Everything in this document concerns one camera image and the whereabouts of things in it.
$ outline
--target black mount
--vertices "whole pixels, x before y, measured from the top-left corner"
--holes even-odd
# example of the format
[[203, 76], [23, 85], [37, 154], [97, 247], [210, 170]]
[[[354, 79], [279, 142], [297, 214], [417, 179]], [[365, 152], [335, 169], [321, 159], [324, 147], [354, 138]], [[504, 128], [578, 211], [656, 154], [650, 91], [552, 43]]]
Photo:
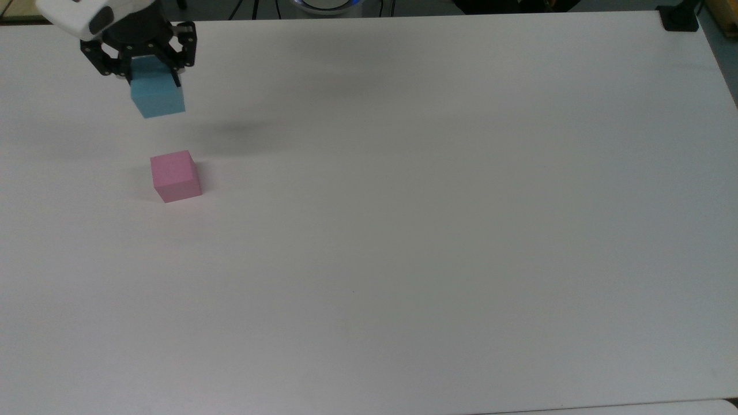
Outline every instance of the black mount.
[[[182, 46], [179, 52], [169, 44], [174, 36]], [[103, 44], [118, 51], [118, 57], [111, 58]], [[192, 21], [172, 26], [162, 14], [160, 0], [156, 0], [104, 30], [100, 38], [80, 41], [80, 49], [101, 75], [119, 75], [128, 83], [132, 79], [131, 59], [154, 55], [169, 67], [174, 83], [181, 86], [178, 71], [195, 64], [197, 32]]]
[[658, 6], [663, 28], [669, 32], [697, 32], [700, 24], [694, 8], [702, 0], [683, 0], [676, 6]]

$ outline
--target white robot arm housing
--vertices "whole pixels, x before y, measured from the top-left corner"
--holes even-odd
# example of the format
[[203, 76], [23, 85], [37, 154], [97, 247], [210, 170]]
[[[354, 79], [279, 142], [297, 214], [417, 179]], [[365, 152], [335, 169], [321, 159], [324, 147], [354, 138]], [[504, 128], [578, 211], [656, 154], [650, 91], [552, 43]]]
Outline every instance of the white robot arm housing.
[[45, 18], [83, 41], [91, 41], [131, 13], [155, 0], [36, 0]]

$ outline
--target floor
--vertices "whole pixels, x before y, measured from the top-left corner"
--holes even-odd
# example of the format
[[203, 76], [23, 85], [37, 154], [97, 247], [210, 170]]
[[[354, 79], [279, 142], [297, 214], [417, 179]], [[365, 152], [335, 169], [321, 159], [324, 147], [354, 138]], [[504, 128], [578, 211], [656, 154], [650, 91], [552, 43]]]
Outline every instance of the floor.
[[[175, 0], [162, 0], [165, 15], [172, 21], [183, 20], [250, 20], [296, 18], [291, 0], [187, 0], [188, 8], [180, 10]], [[447, 16], [461, 11], [452, 0], [364, 0], [365, 16]], [[654, 10], [659, 4], [676, 4], [677, 0], [582, 0], [571, 12], [622, 10]], [[34, 0], [0, 0], [0, 22], [18, 23], [38, 20]], [[725, 82], [738, 105], [738, 38], [726, 38], [709, 11], [699, 17]]]

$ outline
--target cable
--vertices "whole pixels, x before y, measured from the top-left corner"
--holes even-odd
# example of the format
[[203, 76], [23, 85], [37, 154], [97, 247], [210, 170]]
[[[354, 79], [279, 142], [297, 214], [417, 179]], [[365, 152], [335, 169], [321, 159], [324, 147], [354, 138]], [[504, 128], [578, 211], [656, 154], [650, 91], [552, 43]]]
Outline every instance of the cable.
[[233, 16], [235, 16], [235, 13], [238, 12], [238, 8], [241, 6], [241, 3], [243, 3], [244, 0], [238, 0], [238, 3], [235, 4], [235, 9], [233, 9], [233, 13], [231, 13], [231, 16], [228, 18], [228, 20], [233, 20]]
[[254, 0], [254, 10], [251, 12], [251, 20], [256, 20], [257, 11], [259, 11], [259, 0]]

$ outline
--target light blue block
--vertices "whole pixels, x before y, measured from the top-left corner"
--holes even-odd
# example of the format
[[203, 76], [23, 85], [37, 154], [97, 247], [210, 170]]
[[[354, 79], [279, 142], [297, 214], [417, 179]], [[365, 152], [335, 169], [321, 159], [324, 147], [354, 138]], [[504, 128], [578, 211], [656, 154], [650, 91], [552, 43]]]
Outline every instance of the light blue block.
[[182, 88], [156, 56], [131, 60], [131, 99], [144, 118], [185, 112]]

